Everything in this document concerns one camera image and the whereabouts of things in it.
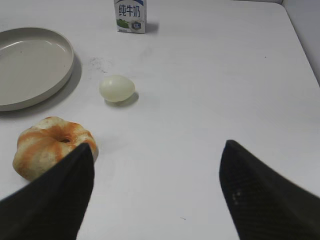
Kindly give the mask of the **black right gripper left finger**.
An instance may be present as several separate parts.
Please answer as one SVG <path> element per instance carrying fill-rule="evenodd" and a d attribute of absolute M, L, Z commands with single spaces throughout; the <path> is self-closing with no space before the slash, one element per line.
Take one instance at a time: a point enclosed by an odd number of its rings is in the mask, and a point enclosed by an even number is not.
<path fill-rule="evenodd" d="M 92 151 L 82 143 L 40 177 L 0 201 L 0 238 L 75 240 L 94 177 Z"/>

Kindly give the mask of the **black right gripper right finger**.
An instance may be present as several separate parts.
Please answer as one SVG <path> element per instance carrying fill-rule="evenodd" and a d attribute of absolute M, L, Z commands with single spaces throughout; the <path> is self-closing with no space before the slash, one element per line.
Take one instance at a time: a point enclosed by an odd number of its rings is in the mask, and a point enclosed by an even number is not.
<path fill-rule="evenodd" d="M 318 240 L 320 198 L 227 140 L 219 182 L 241 240 Z"/>

